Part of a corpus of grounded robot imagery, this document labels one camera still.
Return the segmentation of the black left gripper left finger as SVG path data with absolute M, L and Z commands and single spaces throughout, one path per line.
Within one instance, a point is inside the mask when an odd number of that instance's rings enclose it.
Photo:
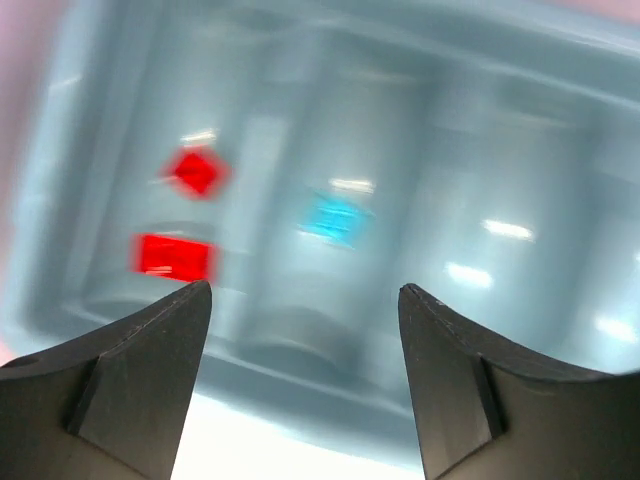
M 197 281 L 3 365 L 2 478 L 170 478 L 211 307 Z

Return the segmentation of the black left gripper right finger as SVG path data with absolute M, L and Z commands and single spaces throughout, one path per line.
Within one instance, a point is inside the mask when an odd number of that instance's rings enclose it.
M 535 352 L 419 286 L 399 330 L 429 479 L 635 479 L 639 376 Z

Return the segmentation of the red rectangular lego brick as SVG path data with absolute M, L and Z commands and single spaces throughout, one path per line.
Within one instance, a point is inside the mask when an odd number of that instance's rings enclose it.
M 210 280 L 217 247 L 156 233 L 137 234 L 132 241 L 132 270 L 182 282 Z

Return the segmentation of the small teal lego cube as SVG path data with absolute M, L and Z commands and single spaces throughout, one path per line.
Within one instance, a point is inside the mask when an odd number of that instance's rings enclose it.
M 314 191 L 298 230 L 328 244 L 353 249 L 373 217 L 371 210 L 345 196 Z

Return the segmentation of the red small lego brick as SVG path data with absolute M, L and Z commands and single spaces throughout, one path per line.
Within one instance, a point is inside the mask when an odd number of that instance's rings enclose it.
M 231 172 L 231 166 L 213 148 L 187 146 L 174 152 L 163 177 L 185 195 L 208 200 L 225 186 Z

